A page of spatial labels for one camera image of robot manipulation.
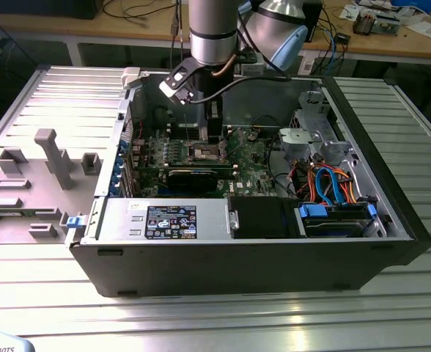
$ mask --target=blue cable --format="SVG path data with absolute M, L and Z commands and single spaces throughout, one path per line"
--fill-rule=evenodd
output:
M 330 205 L 330 206 L 333 205 L 333 202 L 326 195 L 324 195 L 323 191 L 321 190 L 321 185 L 320 185 L 320 178 L 321 177 L 320 176 L 321 176 L 321 174 L 323 174 L 325 172 L 329 172 L 329 174 L 331 175 L 331 183 L 333 185 L 333 192 L 334 192 L 334 196 L 336 197 L 336 201 L 339 204 L 346 203 L 344 197 L 341 194 L 341 191 L 339 191 L 339 182 L 338 182 L 338 179 L 336 178 L 336 175 L 334 174 L 333 170 L 326 169 L 325 167 L 323 167 L 322 169 L 318 170 L 318 172 L 317 172 L 317 178 L 315 180 L 315 187 L 317 189 L 318 195 L 325 202 L 327 202 L 328 205 Z
M 330 62 L 328 64 L 328 67 L 326 68 L 326 72 L 325 72 L 325 76 L 326 76 L 326 73 L 328 73 L 328 71 L 330 70 L 331 64 L 333 63 L 333 60 L 334 60 L 334 54 L 336 53 L 336 43 L 334 42 L 333 35 L 331 34 L 330 31 L 328 31 L 326 28 L 323 28 L 323 31 L 325 31 L 326 33 L 328 33 L 328 35 L 330 36 L 331 46 L 333 47 L 333 51 L 331 53 Z

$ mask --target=metal table surface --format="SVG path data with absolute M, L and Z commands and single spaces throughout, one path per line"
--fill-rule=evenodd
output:
M 94 69 L 75 76 L 86 70 Z M 121 71 L 100 74 L 117 81 Z M 34 76 L 6 117 L 51 123 L 22 117 L 48 79 L 44 72 Z M 431 127 L 403 110 L 396 87 L 357 79 L 338 85 L 431 233 Z M 431 351 L 431 249 L 408 266 L 387 268 L 360 291 L 125 299 L 98 295 L 62 244 L 0 245 L 0 330 L 28 338 L 38 352 Z

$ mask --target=blue drive bracket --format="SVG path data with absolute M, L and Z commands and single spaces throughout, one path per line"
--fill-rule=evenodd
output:
M 326 207 L 320 204 L 304 204 L 299 208 L 301 213 L 301 218 L 317 217 L 317 218 L 327 218 L 328 212 Z

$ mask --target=warning label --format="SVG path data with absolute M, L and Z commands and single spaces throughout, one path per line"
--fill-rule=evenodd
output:
M 145 237 L 150 240 L 185 240 L 197 238 L 196 207 L 147 207 Z

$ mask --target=wire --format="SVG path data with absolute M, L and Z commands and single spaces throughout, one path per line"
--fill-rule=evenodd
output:
M 11 40 L 14 42 L 14 44 L 21 50 L 22 53 L 25 54 L 26 57 L 28 57 L 28 59 L 32 62 L 32 64 L 34 66 L 38 66 L 38 63 L 36 62 L 36 60 L 34 60 L 18 43 L 15 39 L 13 39 L 13 37 L 7 33 L 7 31 L 4 29 L 4 27 L 2 27 L 0 25 L 0 30 Z
M 233 54 L 232 57 L 230 57 L 229 61 L 223 66 L 219 71 L 212 72 L 211 76 L 214 78 L 218 78 L 222 76 L 225 72 L 227 72 L 230 67 L 235 63 L 235 60 L 237 59 L 237 54 Z
M 177 37 L 172 35 L 172 45 L 170 46 L 170 70 L 173 70 L 173 48 L 174 48 L 174 41 Z
M 180 8 L 180 61 L 183 61 L 183 2 L 181 0 L 177 0 L 177 4 L 179 2 Z
M 115 0 L 108 0 L 108 2 L 106 2 L 105 4 L 103 4 L 103 12 L 104 12 L 105 14 L 107 14 L 108 16 L 111 16 L 111 17 L 114 17 L 114 18 L 139 18 L 139 17 L 144 17 L 144 16 L 147 16 L 147 15 L 151 15 L 151 14 L 156 13 L 156 12 L 159 12 L 159 11 L 163 11 L 163 10 L 171 9 L 171 8 L 173 8 L 173 7 L 175 7 L 175 6 L 176 6 L 176 5 L 170 5 L 170 6 L 166 6 L 166 7 L 161 7 L 160 9 L 156 9 L 156 10 L 149 11 L 149 12 L 146 12 L 146 13 L 141 13 L 141 14 L 139 14 L 139 15 L 132 15 L 132 16 L 119 16 L 119 15 L 115 15 L 115 14 L 113 14 L 113 13 L 110 13 L 110 12 L 108 12 L 108 11 L 106 10 L 106 7 L 107 7 L 108 5 L 110 5 L 110 3 L 112 3 L 113 1 L 115 1 Z
M 327 202 L 329 205 L 333 205 L 333 202 L 326 195 L 324 195 L 324 193 L 321 190 L 320 175 L 322 173 L 325 173 L 325 172 L 328 172 L 331 176 L 331 182 L 333 183 L 333 192 L 334 192 L 334 196 L 336 197 L 336 201 L 338 203 L 344 203 L 345 200 L 342 197 L 341 192 L 339 191 L 339 183 L 338 183 L 338 180 L 336 178 L 336 175 L 334 174 L 334 170 L 326 168 L 326 167 L 323 167 L 317 171 L 317 179 L 315 181 L 315 186 L 316 186 L 318 195 L 323 200 L 325 200 L 325 202 Z
M 347 193 L 347 188 L 346 188 L 346 186 L 345 186 L 345 185 L 339 185 L 339 186 L 341 187 L 342 191 L 345 193 L 346 201 L 347 201 L 348 203 L 351 203 L 350 198 L 349 198 L 349 194 Z
M 350 189 L 350 198 L 353 201 L 353 203 L 357 203 L 356 202 L 356 198 L 354 197 L 354 191 L 353 191 L 353 183 L 349 182 L 349 189 Z
M 333 35 L 333 37 L 335 37 L 337 35 L 336 27 L 334 26 L 333 23 L 331 23 L 330 16 L 326 12 L 325 8 L 322 7 L 321 10 L 325 13 L 326 20 L 324 20 L 323 18 L 318 18 L 318 20 L 327 23 L 329 25 L 329 31 L 330 31 L 330 33 Z M 319 26 L 317 26 L 317 28 L 323 29 L 323 28 L 326 28 L 326 27 L 324 27 L 322 24 L 320 24 Z M 315 69 L 313 69 L 312 74 L 315 74 L 317 72 L 318 68 L 323 66 L 323 62 L 325 61 L 325 59 L 326 59 L 326 57 L 328 55 L 328 52 L 331 50 L 332 45 L 333 45 L 333 43 L 329 42 L 328 50 L 325 52 L 325 55 L 321 59 L 320 64 L 318 66 L 316 66 Z
M 290 189 L 288 189 L 287 187 L 285 187 L 282 183 L 280 183 L 274 176 L 273 176 L 273 170 L 271 169 L 271 165 L 270 165 L 270 159 L 271 159 L 271 152 L 273 151 L 273 147 L 274 147 L 274 143 L 276 143 L 276 140 L 279 138 L 279 135 L 278 134 L 276 134 L 274 137 L 273 137 L 273 141 L 271 142 L 271 145 L 270 145 L 270 147 L 269 147 L 269 151 L 268 151 L 268 156 L 267 156 L 267 158 L 268 158 L 268 162 L 267 162 L 267 165 L 268 165 L 268 172 L 269 172 L 269 175 L 271 176 L 271 178 L 273 179 L 273 181 L 274 181 L 274 183 L 276 184 L 276 185 L 278 185 L 280 188 L 282 188 L 282 189 L 284 189 L 286 192 L 287 192 L 287 194 L 291 194 L 291 195 L 293 195 L 294 197 L 295 197 L 295 195 L 294 195 L 294 192 L 292 192 L 292 190 L 290 190 Z
M 328 31 L 326 28 L 324 28 L 323 31 L 325 31 L 326 33 L 329 34 L 332 45 L 333 45 L 333 52 L 331 53 L 330 63 L 328 64 L 328 67 L 327 67 L 326 72 L 325 72 L 325 75 L 326 75 L 329 72 L 329 70 L 331 69 L 331 64 L 333 63 L 333 60 L 334 60 L 334 54 L 336 53 L 336 43 L 334 42 L 333 35 L 331 34 L 330 31 Z
M 232 83 L 227 84 L 224 88 L 220 89 L 219 91 L 215 92 L 214 94 L 212 94 L 209 97 L 200 99 L 200 100 L 187 100 L 187 103 L 190 104 L 203 104 L 206 103 L 208 101 L 213 100 L 214 98 L 217 98 L 219 95 L 225 93 L 227 90 L 233 88 L 234 86 L 236 86 L 237 84 L 246 82 L 246 81 L 254 81 L 254 80 L 258 80 L 258 81 L 274 81 L 274 82 L 290 82 L 287 81 L 285 78 L 280 78 L 280 77 L 269 77 L 269 76 L 253 76 L 253 77 L 243 77 L 238 79 L 237 81 L 233 81 Z
M 251 39 L 251 35 L 248 33 L 248 29 L 246 28 L 245 22 L 243 21 L 243 17 L 242 15 L 238 12 L 238 20 L 240 21 L 240 25 L 243 29 L 243 33 L 246 36 L 246 39 L 248 39 L 248 41 L 250 42 L 251 47 L 257 51 L 258 53 L 260 53 L 262 55 L 263 60 L 265 60 L 265 62 L 270 65 L 276 72 L 282 74 L 286 79 L 290 80 L 290 77 L 287 75 L 287 73 L 283 70 L 281 70 L 279 67 L 277 67 L 275 64 L 273 64 L 262 52 L 261 50 L 258 49 L 257 45 L 254 43 L 253 39 Z M 242 38 L 242 40 L 244 41 L 243 35 L 240 32 L 239 29 L 237 29 L 237 33 L 238 36 Z
M 15 42 L 12 43 L 12 46 L 9 49 L 9 53 L 7 55 L 7 60 L 5 60 L 5 76 L 10 79 L 9 77 L 9 61 L 10 61 L 10 55 L 12 54 L 12 49 L 15 47 Z
M 147 6 L 150 6 L 150 5 L 154 4 L 156 1 L 157 1 L 157 0 L 152 0 L 152 1 L 151 1 L 150 3 L 148 3 L 148 4 L 144 4 L 144 5 L 134 5 L 134 6 L 130 6 L 130 7 L 128 7 L 128 8 L 125 8 L 124 0 L 119 0 L 119 2 L 120 2 L 120 4 L 121 4 L 121 12 L 122 12 L 122 14 L 123 14 L 123 15 L 127 15 L 127 16 L 132 16 L 132 14 L 131 14 L 131 13 L 129 13 L 129 11 L 130 11 L 130 10 L 132 10 L 132 9 L 136 9 L 136 8 L 139 8 L 139 7 L 147 7 Z M 126 20 L 127 22 L 134 23 L 134 24 L 138 24 L 138 25 L 140 25 L 141 27 L 147 28 L 147 25 L 144 23 L 144 21 L 146 21 L 146 20 L 147 20 L 147 18 L 145 18 L 145 17 L 140 17 L 140 18 L 125 18 L 125 20 Z
M 255 123 L 257 120 L 261 119 L 262 117 L 267 117 L 268 119 L 271 119 L 271 120 L 272 120 L 273 122 L 275 122 L 275 123 L 276 123 L 280 128 L 282 128 L 281 123 L 279 123 L 279 121 L 278 121 L 274 116 L 269 115 L 269 114 L 264 114 L 264 115 L 256 116 L 256 117 L 253 119 L 253 121 L 251 122 L 251 127 L 254 127 L 254 123 Z
M 139 128 L 140 128 L 140 130 L 139 130 L 139 135 L 138 135 L 138 137 L 137 137 L 137 140 L 136 140 L 136 141 L 140 140 L 140 138 L 142 137 L 142 130 L 143 130 L 143 128 L 142 128 L 142 120 L 141 120 L 141 121 L 139 121 Z

